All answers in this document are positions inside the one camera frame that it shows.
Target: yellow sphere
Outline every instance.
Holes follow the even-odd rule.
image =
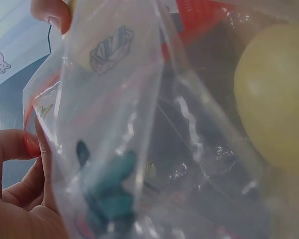
[[[271,164],[299,174],[299,25],[272,25],[250,42],[234,91],[256,149]]]

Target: plastic bag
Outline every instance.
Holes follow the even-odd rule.
[[[24,90],[71,238],[299,238],[299,176],[252,146],[233,87],[249,42],[286,18],[179,0],[177,34],[162,1],[76,3],[60,83]]]

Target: finger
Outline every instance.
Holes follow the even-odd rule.
[[[31,159],[24,143],[22,130],[0,130],[0,198],[2,181],[2,163],[9,159]]]
[[[29,205],[43,192],[44,173],[42,159],[39,157],[21,182],[2,191],[2,200],[19,207]]]
[[[23,130],[0,130],[0,161],[10,159],[32,159],[26,150]]]
[[[43,129],[40,126],[38,119],[35,119],[35,129],[38,136],[39,145],[41,149],[41,157],[44,171],[44,197],[42,204],[53,211],[57,211],[57,207],[54,201],[54,196],[52,192],[52,158],[51,150],[47,143],[46,137],[44,135]]]
[[[31,211],[36,206],[40,206],[43,202],[44,194],[42,193],[39,197],[33,200],[28,206],[24,207],[27,211]]]
[[[70,11],[62,0],[32,0],[31,14],[40,21],[55,25],[61,34],[65,34],[70,28]]]

